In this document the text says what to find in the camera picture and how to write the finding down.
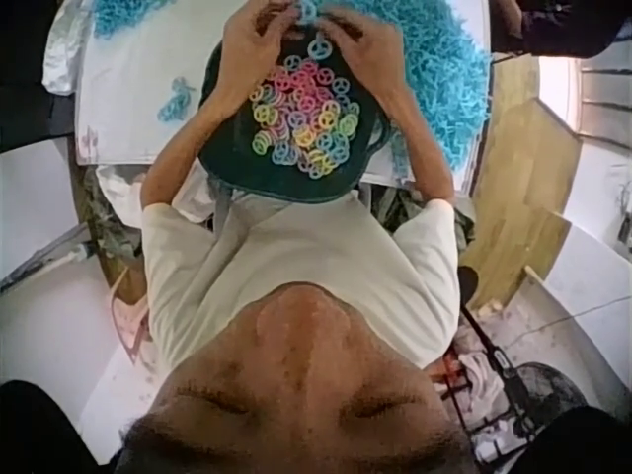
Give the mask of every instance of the man's nose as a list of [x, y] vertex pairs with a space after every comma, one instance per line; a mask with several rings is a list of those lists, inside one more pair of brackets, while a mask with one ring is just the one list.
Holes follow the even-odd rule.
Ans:
[[281, 294], [257, 324], [261, 350], [274, 355], [285, 386], [319, 391], [345, 365], [349, 315], [328, 293], [300, 286]]

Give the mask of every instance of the white t-shirt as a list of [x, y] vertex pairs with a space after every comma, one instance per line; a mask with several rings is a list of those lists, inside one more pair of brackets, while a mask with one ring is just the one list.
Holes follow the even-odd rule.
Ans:
[[389, 235], [349, 194], [324, 204], [246, 197], [221, 236], [166, 204], [143, 212], [149, 328], [166, 369], [216, 336], [247, 304], [282, 284], [318, 284], [419, 367], [456, 331], [454, 210], [442, 200]]

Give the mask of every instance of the cable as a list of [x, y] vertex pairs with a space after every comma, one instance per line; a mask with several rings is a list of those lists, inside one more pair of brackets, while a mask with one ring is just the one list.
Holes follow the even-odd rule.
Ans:
[[546, 323], [546, 324], [540, 326], [539, 328], [531, 329], [530, 331], [527, 331], [526, 333], [522, 333], [517, 338], [515, 338], [513, 341], [511, 341], [508, 345], [506, 345], [505, 346], [505, 350], [509, 349], [511, 346], [513, 346], [515, 343], [521, 341], [522, 338], [524, 338], [525, 336], [528, 336], [529, 334], [537, 333], [538, 331], [542, 331], [543, 329], [546, 329], [546, 328], [548, 328], [550, 326], [553, 326], [555, 324], [563, 323], [564, 321], [568, 321], [569, 319], [579, 318], [580, 316], [586, 316], [587, 314], [590, 314], [590, 313], [596, 311], [597, 309], [607, 308], [608, 306], [611, 306], [612, 304], [620, 303], [621, 301], [628, 301], [630, 299], [632, 299], [632, 295], [628, 295], [628, 296], [624, 296], [624, 297], [621, 297], [621, 298], [617, 298], [617, 299], [614, 299], [614, 300], [612, 300], [612, 301], [610, 301], [608, 303], [603, 303], [603, 304], [600, 304], [599, 306], [595, 306], [595, 307], [587, 309], [585, 311], [581, 311], [581, 312], [579, 312], [577, 314], [573, 314], [571, 316], [567, 316], [565, 318], [558, 319], [557, 321], [553, 321], [552, 323]]

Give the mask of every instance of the white table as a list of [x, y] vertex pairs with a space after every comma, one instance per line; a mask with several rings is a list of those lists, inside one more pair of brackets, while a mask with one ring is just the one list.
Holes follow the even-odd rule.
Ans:
[[[489, 50], [488, 0], [449, 0], [475, 41]], [[134, 29], [109, 40], [90, 36], [84, 49], [77, 91], [77, 154], [79, 164], [150, 164], [181, 123], [162, 123], [156, 115], [172, 96], [174, 78], [184, 76], [196, 88], [191, 114], [197, 108], [204, 70], [220, 42], [236, 0], [179, 1], [151, 14]], [[476, 162], [478, 140], [470, 158], [454, 176], [467, 186]], [[364, 179], [395, 186], [390, 147], [375, 154]]]

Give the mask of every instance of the pink bag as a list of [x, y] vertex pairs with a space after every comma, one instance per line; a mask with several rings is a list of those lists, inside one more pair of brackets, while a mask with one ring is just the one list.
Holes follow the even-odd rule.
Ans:
[[117, 330], [118, 339], [132, 363], [136, 363], [143, 341], [151, 341], [149, 335], [149, 306], [147, 295], [135, 304], [128, 305], [117, 298], [117, 291], [123, 279], [129, 273], [125, 269], [117, 279], [110, 293], [110, 311]]

